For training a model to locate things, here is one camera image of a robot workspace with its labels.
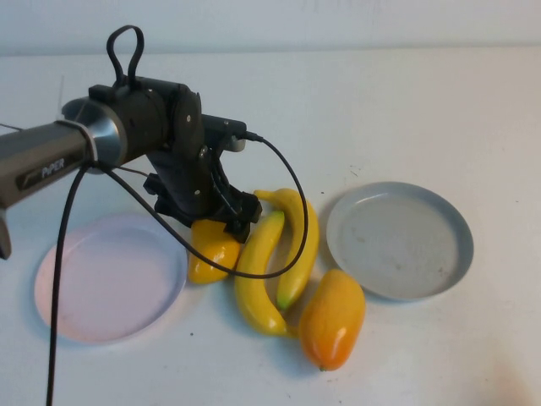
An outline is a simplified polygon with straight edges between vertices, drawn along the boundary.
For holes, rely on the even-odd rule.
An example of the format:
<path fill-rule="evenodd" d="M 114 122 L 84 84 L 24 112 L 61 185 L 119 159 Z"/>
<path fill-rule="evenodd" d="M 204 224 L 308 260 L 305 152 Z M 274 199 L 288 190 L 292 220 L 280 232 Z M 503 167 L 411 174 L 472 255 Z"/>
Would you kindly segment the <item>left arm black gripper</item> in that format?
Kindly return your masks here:
<path fill-rule="evenodd" d="M 227 233 L 246 242 L 251 225 L 260 219 L 261 204 L 255 195 L 231 187 L 221 165 L 223 151 L 205 145 L 192 158 L 174 151 L 151 152 L 156 171 L 143 187 L 156 197 L 156 212 L 178 221 L 223 221 Z"/>

